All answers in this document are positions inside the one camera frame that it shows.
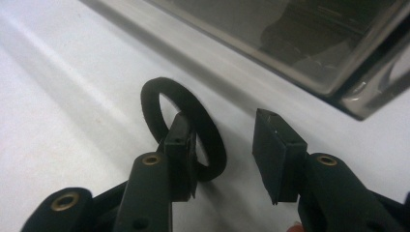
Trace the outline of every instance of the black rubber pad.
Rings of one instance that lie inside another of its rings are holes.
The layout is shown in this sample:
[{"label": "black rubber pad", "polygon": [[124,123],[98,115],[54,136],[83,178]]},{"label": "black rubber pad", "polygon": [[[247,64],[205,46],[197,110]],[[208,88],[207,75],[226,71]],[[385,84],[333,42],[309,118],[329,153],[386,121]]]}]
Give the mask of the black rubber pad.
[{"label": "black rubber pad", "polygon": [[184,112],[202,141],[209,165],[198,163],[198,181],[207,182],[218,177],[226,166],[226,152],[216,125],[188,89],[165,77],[148,81],[141,91],[142,112],[152,135],[160,143],[168,134],[168,127],[162,117],[160,94],[168,97]]}]

